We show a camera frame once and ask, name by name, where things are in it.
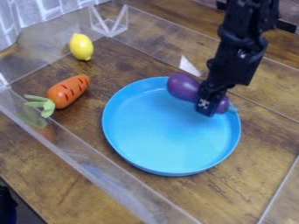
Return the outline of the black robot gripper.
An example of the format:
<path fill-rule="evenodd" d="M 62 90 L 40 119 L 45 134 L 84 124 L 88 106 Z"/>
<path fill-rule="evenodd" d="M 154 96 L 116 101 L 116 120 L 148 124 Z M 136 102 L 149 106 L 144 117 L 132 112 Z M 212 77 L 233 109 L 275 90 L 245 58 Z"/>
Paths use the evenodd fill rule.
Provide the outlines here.
<path fill-rule="evenodd" d="M 200 84 L 196 111 L 212 117 L 229 108 L 225 88 L 248 85 L 267 49 L 267 40 L 260 32 L 251 31 L 244 37 L 224 26 L 219 28 L 219 48 L 209 63 L 209 75 Z"/>

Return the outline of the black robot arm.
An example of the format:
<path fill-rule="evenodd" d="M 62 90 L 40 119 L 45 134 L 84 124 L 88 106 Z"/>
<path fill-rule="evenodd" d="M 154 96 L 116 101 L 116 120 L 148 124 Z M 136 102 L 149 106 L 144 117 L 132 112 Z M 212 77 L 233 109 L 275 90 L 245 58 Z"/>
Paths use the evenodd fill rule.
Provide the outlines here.
<path fill-rule="evenodd" d="M 219 47 L 197 92 L 200 114 L 212 117 L 228 89 L 249 84 L 268 46 L 263 32 L 276 28 L 277 19 L 279 0 L 228 0 Z"/>

